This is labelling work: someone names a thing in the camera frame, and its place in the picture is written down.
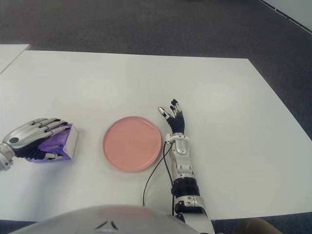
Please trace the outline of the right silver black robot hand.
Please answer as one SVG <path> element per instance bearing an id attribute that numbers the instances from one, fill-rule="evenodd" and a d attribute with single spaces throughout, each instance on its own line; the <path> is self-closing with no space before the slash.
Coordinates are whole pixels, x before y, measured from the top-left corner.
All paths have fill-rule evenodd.
<path id="1" fill-rule="evenodd" d="M 171 101 L 170 109 L 173 115 L 169 114 L 164 108 L 158 107 L 158 112 L 166 119 L 171 127 L 172 133 L 184 134 L 185 133 L 185 120 L 182 109 L 176 99 Z"/>

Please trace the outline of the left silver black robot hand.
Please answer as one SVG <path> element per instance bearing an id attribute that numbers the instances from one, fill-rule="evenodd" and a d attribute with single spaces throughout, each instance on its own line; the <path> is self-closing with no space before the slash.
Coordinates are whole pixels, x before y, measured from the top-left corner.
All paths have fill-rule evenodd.
<path id="1" fill-rule="evenodd" d="M 13 157 L 53 160 L 60 154 L 47 153 L 39 145 L 49 138 L 69 130 L 67 122 L 58 118 L 38 118 L 8 133 L 0 144 L 0 153 Z"/>

